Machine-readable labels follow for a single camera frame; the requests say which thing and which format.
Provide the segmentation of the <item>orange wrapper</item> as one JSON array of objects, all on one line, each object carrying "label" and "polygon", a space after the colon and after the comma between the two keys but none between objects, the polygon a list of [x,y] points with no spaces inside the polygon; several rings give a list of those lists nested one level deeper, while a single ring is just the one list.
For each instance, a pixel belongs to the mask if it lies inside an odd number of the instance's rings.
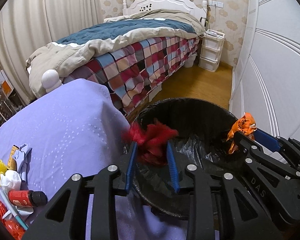
[{"label": "orange wrapper", "polygon": [[245,112],[244,115],[238,119],[230,129],[227,137],[227,141],[231,141],[231,146],[228,150],[228,154],[233,154],[238,150],[238,146],[234,142],[234,135],[237,132],[241,132],[251,140],[255,140],[254,132],[257,130],[256,122],[253,116]]}]

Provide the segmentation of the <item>red bottle black cap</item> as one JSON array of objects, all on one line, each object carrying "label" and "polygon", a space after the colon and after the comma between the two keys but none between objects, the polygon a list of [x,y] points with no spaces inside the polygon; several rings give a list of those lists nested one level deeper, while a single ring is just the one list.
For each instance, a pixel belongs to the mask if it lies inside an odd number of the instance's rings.
[{"label": "red bottle black cap", "polygon": [[38,207],[47,204],[47,196],[42,191],[11,190],[8,200],[15,206]]}]

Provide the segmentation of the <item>white teal toothpaste tube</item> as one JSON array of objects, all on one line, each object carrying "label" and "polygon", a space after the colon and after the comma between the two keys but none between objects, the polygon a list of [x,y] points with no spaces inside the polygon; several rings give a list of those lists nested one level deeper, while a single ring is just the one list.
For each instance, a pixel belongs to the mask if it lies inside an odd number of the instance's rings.
[{"label": "white teal toothpaste tube", "polygon": [[11,214],[13,215],[13,217],[15,218],[15,220],[21,225],[21,227],[24,230],[28,230],[28,226],[26,225],[26,223],[22,220],[22,218],[19,215],[19,212],[17,211],[17,209],[10,203],[10,201],[8,200],[8,196],[5,193],[4,190],[0,189],[0,195],[5,203],[5,205],[7,206],[7,208],[10,210]]}]

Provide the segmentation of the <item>white tissue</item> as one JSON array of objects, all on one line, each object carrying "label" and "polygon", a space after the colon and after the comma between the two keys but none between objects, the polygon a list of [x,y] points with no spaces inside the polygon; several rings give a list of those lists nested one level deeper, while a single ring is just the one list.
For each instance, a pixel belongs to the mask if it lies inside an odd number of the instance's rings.
[{"label": "white tissue", "polygon": [[8,193],[11,190],[19,191],[21,188],[21,177],[17,171],[7,170],[0,175],[0,187]]}]

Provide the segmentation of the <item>yellow tube black cap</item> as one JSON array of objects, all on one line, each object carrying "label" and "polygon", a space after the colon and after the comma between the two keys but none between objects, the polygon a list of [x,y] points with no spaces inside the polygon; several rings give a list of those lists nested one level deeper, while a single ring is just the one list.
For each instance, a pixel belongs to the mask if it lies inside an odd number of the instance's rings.
[{"label": "yellow tube black cap", "polygon": [[11,152],[10,152],[10,155],[9,155],[9,159],[8,159],[8,162],[7,162],[7,169],[8,170],[13,170],[13,171],[16,171],[17,170],[17,162],[15,161],[15,159],[13,158],[15,152],[19,150],[19,147],[13,145],[12,146],[12,149],[11,149]]}]

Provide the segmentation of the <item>purple paper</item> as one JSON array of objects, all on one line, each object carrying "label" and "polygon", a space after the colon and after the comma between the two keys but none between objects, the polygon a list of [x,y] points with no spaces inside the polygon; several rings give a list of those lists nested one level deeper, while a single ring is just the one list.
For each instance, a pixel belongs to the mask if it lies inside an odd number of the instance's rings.
[{"label": "purple paper", "polygon": [[28,144],[23,144],[18,150],[12,155],[12,158],[17,164],[17,172],[21,178],[21,181],[27,182],[27,166],[29,161],[29,153],[32,148]]}]

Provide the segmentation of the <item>red feathery pompom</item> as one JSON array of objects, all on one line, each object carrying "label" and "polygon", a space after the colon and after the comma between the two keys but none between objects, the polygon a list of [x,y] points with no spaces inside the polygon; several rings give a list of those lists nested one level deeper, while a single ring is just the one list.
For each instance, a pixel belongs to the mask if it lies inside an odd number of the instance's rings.
[{"label": "red feathery pompom", "polygon": [[167,165],[167,143],[178,136],[178,131],[156,121],[143,129],[138,122],[122,135],[126,143],[137,143],[136,160],[138,163],[153,166]]}]

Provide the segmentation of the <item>red plastic bag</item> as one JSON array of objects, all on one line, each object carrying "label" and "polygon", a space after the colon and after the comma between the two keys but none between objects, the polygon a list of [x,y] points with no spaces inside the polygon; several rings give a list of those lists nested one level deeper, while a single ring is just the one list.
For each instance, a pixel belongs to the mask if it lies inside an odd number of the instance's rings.
[{"label": "red plastic bag", "polygon": [[25,229],[14,220],[4,221],[5,228],[15,240],[22,240]]}]

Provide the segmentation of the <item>black lined trash bin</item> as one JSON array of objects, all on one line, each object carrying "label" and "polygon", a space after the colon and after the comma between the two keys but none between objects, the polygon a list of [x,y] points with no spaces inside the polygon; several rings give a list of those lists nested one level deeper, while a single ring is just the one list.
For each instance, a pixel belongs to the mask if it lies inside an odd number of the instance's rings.
[{"label": "black lined trash bin", "polygon": [[[228,153],[228,133],[237,118],[214,103],[193,98],[166,99],[143,109],[135,121],[142,128],[158,121],[178,131],[172,140],[174,149],[209,173],[236,172],[243,163],[243,153]],[[169,181],[168,167],[137,164],[133,186],[142,201],[159,214],[186,220],[190,198],[176,195]]]}]

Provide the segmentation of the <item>small white bin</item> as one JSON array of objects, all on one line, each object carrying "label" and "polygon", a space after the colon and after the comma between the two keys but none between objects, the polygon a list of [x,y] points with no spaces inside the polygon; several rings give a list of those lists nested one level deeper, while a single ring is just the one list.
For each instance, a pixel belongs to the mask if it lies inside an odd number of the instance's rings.
[{"label": "small white bin", "polygon": [[194,65],[194,61],[197,57],[197,53],[193,53],[189,56],[189,58],[185,61],[184,67],[191,68]]}]

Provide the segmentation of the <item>white plastic drawer unit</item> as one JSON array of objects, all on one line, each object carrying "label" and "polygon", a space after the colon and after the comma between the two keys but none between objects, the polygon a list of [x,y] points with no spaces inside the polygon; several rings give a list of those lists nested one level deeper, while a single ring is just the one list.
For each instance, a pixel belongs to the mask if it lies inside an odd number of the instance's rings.
[{"label": "white plastic drawer unit", "polygon": [[218,69],[224,40],[225,33],[220,31],[208,29],[204,33],[199,58],[200,68],[211,72],[215,72]]}]

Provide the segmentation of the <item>plaid bed sheet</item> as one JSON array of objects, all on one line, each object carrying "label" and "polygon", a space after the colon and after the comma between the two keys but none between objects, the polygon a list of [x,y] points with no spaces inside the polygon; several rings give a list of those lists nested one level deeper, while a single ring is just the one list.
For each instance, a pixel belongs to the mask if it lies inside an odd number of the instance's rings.
[{"label": "plaid bed sheet", "polygon": [[63,83],[86,79],[107,87],[114,106],[128,115],[197,51],[199,39],[156,37],[93,57]]}]

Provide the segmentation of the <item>blue beige quilt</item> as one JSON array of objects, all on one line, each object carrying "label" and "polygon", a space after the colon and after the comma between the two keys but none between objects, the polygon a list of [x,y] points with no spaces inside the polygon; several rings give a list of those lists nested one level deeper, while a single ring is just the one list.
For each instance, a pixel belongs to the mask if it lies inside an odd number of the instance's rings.
[{"label": "blue beige quilt", "polygon": [[203,36],[199,19],[180,10],[155,9],[105,19],[104,23],[82,29],[38,48],[27,59],[29,87],[35,97],[44,96],[42,75],[50,69],[67,77],[93,57],[155,37],[192,39]]}]

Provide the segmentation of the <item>white orange small box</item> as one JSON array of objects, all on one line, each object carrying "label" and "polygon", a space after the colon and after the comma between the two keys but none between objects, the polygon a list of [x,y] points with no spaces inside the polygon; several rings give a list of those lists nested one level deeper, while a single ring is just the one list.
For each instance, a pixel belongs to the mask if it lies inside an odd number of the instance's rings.
[{"label": "white orange small box", "polygon": [[9,97],[13,91],[14,87],[12,86],[11,82],[9,81],[8,77],[6,76],[3,70],[0,71],[0,85],[4,94]]}]

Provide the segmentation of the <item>white wall socket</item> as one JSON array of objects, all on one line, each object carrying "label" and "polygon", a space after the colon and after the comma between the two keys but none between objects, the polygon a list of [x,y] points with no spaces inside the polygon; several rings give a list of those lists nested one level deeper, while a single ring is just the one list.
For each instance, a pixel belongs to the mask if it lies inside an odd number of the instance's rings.
[{"label": "white wall socket", "polygon": [[224,3],[223,2],[213,1],[213,0],[208,0],[208,5],[210,7],[218,7],[218,8],[223,8],[224,7]]}]

